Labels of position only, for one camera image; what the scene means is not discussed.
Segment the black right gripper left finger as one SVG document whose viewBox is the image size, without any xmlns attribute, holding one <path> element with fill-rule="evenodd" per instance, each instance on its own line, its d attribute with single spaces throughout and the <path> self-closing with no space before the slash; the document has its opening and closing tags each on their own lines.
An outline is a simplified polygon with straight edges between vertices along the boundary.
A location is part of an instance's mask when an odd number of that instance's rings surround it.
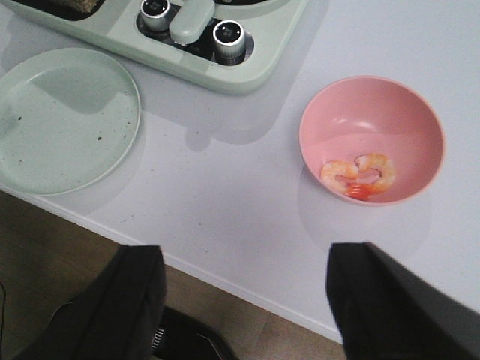
<svg viewBox="0 0 480 360">
<path fill-rule="evenodd" d="M 118 248 L 17 359 L 149 359 L 167 285 L 157 245 Z"/>
</svg>

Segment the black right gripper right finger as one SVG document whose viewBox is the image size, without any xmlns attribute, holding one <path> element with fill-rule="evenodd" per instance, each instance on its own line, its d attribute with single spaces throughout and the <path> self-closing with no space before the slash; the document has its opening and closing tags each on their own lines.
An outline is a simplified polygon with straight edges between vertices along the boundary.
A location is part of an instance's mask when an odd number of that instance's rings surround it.
<svg viewBox="0 0 480 360">
<path fill-rule="evenodd" d="M 371 242 L 331 245 L 325 290 L 348 359 L 479 358 L 479 314 Z"/>
</svg>

